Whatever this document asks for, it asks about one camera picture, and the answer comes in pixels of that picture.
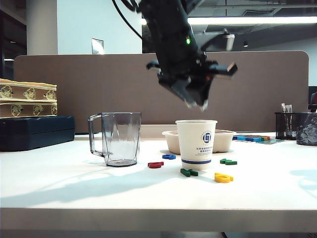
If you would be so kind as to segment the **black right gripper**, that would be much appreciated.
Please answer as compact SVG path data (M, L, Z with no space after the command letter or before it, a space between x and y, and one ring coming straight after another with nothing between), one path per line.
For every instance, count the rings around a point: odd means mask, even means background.
M148 70L151 68L158 70L160 80L164 79L170 82L176 79L171 86L172 92L188 108L198 106L202 111L208 108L209 91L213 78L232 77L238 70L234 62L230 65L220 65L214 60L208 60L205 52L200 52L192 59L174 64L163 60L153 60L146 65L146 68ZM186 89L189 83L190 93Z

